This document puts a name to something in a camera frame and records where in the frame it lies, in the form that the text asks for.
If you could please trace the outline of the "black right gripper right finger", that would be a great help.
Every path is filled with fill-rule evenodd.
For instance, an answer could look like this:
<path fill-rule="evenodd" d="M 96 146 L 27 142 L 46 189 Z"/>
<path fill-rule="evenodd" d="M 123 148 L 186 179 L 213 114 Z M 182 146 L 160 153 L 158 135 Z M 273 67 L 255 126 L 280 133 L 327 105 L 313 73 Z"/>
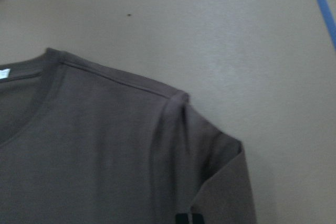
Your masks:
<path fill-rule="evenodd" d="M 204 224 L 203 215 L 192 213 L 192 224 Z"/>

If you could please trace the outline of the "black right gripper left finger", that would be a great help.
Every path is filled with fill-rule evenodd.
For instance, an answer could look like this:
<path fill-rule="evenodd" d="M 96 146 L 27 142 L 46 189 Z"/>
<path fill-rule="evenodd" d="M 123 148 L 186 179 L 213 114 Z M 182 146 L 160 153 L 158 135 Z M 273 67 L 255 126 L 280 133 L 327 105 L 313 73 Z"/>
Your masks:
<path fill-rule="evenodd" d="M 176 224 L 188 224 L 188 214 L 187 213 L 178 213 L 175 215 Z"/>

